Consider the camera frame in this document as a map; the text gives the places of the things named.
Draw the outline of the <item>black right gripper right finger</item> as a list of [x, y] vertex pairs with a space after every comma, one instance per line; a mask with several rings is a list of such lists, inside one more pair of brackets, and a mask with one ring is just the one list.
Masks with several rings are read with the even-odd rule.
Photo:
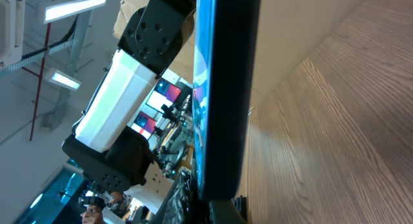
[[209, 203], [212, 224], [247, 224], [247, 198], [239, 196], [227, 201]]

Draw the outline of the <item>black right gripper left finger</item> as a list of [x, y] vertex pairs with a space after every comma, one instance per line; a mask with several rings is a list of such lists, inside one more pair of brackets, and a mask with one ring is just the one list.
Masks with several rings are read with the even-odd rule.
[[190, 176], [180, 175], [154, 216], [155, 224], [187, 224], [191, 219], [192, 192]]

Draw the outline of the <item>Galaxy smartphone blue screen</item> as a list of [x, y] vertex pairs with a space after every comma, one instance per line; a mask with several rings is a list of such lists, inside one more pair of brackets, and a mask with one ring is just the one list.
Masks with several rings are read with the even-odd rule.
[[193, 76], [196, 178], [205, 201], [241, 178], [260, 0], [197, 0]]

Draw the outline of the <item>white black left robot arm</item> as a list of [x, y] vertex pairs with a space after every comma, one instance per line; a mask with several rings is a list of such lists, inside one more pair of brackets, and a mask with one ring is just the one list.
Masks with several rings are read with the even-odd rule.
[[194, 31], [196, 0], [149, 0], [130, 18], [108, 72], [62, 149], [108, 192], [144, 185], [156, 160], [128, 127]]

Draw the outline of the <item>ceiling light fixture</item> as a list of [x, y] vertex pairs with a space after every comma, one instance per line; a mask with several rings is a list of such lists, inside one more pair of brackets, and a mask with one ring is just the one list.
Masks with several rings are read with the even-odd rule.
[[106, 0], [53, 0], [44, 2], [39, 4], [38, 19], [42, 24], [47, 24], [105, 6], [105, 4]]
[[64, 72], [57, 70], [56, 68], [51, 68], [45, 75], [44, 79], [61, 87], [67, 88], [69, 90], [77, 91], [81, 86], [81, 82], [70, 77]]

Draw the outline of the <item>red ceiling pipe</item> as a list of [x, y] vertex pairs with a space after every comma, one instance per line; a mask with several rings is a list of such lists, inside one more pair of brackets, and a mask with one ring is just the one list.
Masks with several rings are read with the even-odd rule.
[[[44, 47], [48, 46], [48, 44], [49, 44], [50, 31], [51, 31], [51, 24], [48, 23], [47, 26], [46, 26], [46, 35], [45, 35]], [[37, 117], [37, 108], [38, 108], [38, 104], [39, 104], [39, 95], [40, 95], [40, 91], [41, 91], [43, 73], [44, 73], [44, 70], [45, 70], [45, 61], [46, 61], [46, 56], [43, 56], [42, 60], [41, 60], [40, 72], [38, 74], [34, 73], [33, 71], [31, 71], [27, 68], [23, 68], [23, 70], [32, 73], [33, 75], [35, 75], [38, 78], [37, 91], [36, 91], [36, 96], [35, 96], [34, 112], [33, 112], [33, 117], [32, 117], [32, 125], [31, 125], [31, 129], [30, 129], [29, 141], [32, 141], [33, 135], [34, 135], [35, 121], [36, 121], [36, 117]]]

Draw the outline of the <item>white ceiling air conditioner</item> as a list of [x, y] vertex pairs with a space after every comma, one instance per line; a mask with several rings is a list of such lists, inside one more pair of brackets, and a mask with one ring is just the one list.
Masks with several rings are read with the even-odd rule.
[[22, 58], [25, 0], [0, 0], [0, 2], [2, 70]]

